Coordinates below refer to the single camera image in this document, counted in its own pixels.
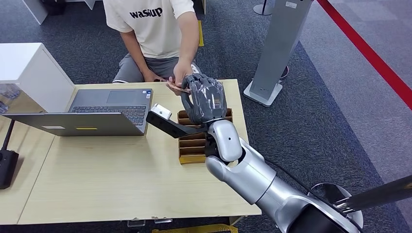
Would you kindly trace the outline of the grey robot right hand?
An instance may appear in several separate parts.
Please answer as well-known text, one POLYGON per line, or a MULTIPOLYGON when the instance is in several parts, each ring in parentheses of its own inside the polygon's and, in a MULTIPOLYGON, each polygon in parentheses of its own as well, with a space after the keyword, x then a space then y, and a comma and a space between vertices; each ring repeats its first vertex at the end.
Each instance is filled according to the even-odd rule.
POLYGON ((226 116, 224 87, 217 79, 193 73, 183 79, 182 88, 181 101, 193 124, 202 125, 226 116))

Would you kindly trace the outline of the person's left hand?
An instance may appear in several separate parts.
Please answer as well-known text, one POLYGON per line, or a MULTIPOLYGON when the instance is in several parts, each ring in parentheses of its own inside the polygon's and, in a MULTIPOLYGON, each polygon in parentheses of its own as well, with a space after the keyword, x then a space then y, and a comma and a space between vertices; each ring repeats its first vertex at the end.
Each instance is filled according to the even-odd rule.
POLYGON ((167 81, 167 87, 177 96, 179 96, 182 91, 180 89, 183 89, 182 83, 183 79, 191 75, 193 73, 192 67, 191 67, 191 62, 183 62, 179 61, 174 70, 174 78, 169 77, 169 80, 167 81))

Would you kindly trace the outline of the person's right hand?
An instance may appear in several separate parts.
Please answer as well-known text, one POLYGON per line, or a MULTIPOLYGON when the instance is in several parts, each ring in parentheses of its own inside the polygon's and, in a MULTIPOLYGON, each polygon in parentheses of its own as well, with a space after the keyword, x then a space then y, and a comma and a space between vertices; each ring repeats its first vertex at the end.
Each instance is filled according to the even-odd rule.
POLYGON ((158 75, 156 75, 151 70, 146 70, 142 73, 145 82, 166 82, 167 79, 164 79, 158 75))

